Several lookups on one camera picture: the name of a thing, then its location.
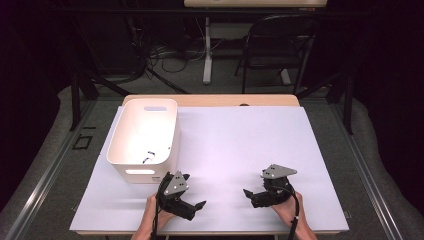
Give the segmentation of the white desk leg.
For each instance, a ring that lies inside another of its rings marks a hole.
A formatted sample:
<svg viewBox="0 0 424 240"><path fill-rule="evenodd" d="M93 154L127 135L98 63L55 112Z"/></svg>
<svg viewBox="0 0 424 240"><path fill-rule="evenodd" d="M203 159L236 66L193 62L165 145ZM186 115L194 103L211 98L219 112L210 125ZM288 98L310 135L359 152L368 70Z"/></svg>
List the white desk leg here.
<svg viewBox="0 0 424 240"><path fill-rule="evenodd" d="M204 62L204 73L203 83L209 85L211 83L212 76L212 52L211 52L211 34L210 34L210 18L205 18L205 62Z"/></svg>

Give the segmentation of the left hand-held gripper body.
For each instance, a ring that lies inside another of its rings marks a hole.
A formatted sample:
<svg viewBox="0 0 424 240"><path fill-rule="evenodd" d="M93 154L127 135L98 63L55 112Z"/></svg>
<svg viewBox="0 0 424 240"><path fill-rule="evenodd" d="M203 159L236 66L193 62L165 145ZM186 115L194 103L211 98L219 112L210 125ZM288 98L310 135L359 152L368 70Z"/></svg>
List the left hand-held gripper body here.
<svg viewBox="0 0 424 240"><path fill-rule="evenodd" d="M157 205L160 210L165 210L191 221L197 211L195 205L191 205L181 199L181 196L189 189L182 175L181 171L176 171L174 174L166 173L157 191Z"/></svg>

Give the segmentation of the black metal frame post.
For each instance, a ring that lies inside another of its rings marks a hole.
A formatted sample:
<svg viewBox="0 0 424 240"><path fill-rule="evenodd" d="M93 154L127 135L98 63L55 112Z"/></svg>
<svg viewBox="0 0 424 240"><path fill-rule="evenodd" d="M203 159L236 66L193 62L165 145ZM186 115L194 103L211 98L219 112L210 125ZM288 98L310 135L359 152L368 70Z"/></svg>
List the black metal frame post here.
<svg viewBox="0 0 424 240"><path fill-rule="evenodd" d="M349 74L336 74L331 81L331 88L327 94L329 103L343 101L342 122L346 131L352 135L352 105L353 105L354 79Z"/></svg>
<svg viewBox="0 0 424 240"><path fill-rule="evenodd" d="M80 93L83 93L88 100L96 100L99 93L95 87L94 79L96 75L93 71L82 70L75 73L71 80L71 100L72 100L72 125L70 130L74 131L81 120Z"/></svg>

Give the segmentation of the light wooden desk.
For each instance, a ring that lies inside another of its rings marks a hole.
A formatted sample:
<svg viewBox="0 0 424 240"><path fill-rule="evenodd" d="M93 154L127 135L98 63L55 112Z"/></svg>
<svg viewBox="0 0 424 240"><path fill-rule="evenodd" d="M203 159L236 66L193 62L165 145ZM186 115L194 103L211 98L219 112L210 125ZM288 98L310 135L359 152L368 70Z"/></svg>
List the light wooden desk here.
<svg viewBox="0 0 424 240"><path fill-rule="evenodd" d="M325 7L328 0L184 0L193 8Z"/></svg>

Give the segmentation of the black folding chair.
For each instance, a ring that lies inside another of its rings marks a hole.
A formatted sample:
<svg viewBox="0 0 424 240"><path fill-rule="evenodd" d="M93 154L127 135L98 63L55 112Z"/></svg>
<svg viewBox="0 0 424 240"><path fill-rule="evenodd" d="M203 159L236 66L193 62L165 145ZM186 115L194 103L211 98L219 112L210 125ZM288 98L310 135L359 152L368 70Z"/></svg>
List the black folding chair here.
<svg viewBox="0 0 424 240"><path fill-rule="evenodd" d="M311 15L271 15L256 21L243 37L240 68L242 92L247 86L249 70L297 69L292 93L300 86L311 42L319 31L319 21Z"/></svg>

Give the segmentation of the person's left hand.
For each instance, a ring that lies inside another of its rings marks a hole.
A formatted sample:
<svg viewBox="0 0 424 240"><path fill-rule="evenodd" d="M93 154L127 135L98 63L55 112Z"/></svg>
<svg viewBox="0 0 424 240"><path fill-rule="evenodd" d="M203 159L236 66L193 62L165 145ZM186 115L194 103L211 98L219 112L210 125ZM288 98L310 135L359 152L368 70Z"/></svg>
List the person's left hand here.
<svg viewBox="0 0 424 240"><path fill-rule="evenodd" d="M155 194L147 198L145 211L142 217L142 223L152 222L154 226L160 225L163 229L167 225L167 223L174 217L174 214L159 209Z"/></svg>

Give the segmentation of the aluminium floor rail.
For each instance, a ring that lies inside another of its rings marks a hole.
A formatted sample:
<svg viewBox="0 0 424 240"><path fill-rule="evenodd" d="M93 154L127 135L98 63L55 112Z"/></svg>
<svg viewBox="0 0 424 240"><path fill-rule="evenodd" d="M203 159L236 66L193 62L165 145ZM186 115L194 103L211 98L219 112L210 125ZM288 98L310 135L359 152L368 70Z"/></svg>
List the aluminium floor rail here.
<svg viewBox="0 0 424 240"><path fill-rule="evenodd" d="M94 167L102 127L92 119L97 103L83 105L82 118L71 131L67 108L43 143L0 223L0 240L91 240L70 230Z"/></svg>
<svg viewBox="0 0 424 240"><path fill-rule="evenodd" d="M387 239L404 240L381 191L377 187L375 179L359 149L359 146L357 145L354 137L346 130L342 119L343 112L341 108L336 104L330 104L329 108L336 119L339 131L342 133L344 140L347 142L353 154L355 168Z"/></svg>

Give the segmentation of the white plastic bin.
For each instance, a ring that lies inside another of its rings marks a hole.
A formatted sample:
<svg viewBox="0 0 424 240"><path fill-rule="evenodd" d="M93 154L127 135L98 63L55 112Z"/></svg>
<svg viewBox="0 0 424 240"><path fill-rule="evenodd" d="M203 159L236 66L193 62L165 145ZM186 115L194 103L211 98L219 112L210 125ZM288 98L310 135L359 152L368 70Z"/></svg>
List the white plastic bin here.
<svg viewBox="0 0 424 240"><path fill-rule="evenodd" d="M180 125L178 104L173 99L129 100L122 109L107 160L129 183L159 183L178 162ZM147 151L158 151L152 164L142 164Z"/></svg>

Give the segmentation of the black metal crossbar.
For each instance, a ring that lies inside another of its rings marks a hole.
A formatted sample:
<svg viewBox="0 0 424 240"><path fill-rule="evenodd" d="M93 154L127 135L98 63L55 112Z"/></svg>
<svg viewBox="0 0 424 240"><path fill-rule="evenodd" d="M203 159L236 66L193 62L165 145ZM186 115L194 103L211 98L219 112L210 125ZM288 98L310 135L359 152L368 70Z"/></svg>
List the black metal crossbar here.
<svg viewBox="0 0 424 240"><path fill-rule="evenodd" d="M371 11L300 11L280 9L247 9L247 8L223 8L223 9L88 9L88 8L51 8L50 11L57 14L111 14L111 15L178 15L178 16L247 16L247 15L270 15L270 14L315 14L317 16L369 16Z"/></svg>

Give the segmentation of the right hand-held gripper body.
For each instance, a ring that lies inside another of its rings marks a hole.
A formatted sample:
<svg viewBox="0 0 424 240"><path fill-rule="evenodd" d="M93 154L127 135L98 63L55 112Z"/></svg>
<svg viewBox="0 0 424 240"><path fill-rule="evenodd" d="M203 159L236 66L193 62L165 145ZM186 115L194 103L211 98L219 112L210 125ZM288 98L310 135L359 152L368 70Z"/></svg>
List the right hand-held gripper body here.
<svg viewBox="0 0 424 240"><path fill-rule="evenodd" d="M272 205L285 202L294 194L294 188L288 177L296 174L297 171L292 168L271 164L262 171L263 187L265 195L262 200L269 200Z"/></svg>

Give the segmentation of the person's right hand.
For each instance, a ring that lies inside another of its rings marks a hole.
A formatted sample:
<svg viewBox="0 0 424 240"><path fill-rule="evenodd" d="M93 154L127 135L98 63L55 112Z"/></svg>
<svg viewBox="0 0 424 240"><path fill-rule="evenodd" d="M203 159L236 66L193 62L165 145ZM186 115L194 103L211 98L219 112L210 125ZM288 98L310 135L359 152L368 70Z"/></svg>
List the person's right hand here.
<svg viewBox="0 0 424 240"><path fill-rule="evenodd" d="M276 212L278 217L287 227L291 227L295 217L305 219L303 211L303 197L296 192L296 197L291 196L288 200L281 204L272 205L271 208Z"/></svg>

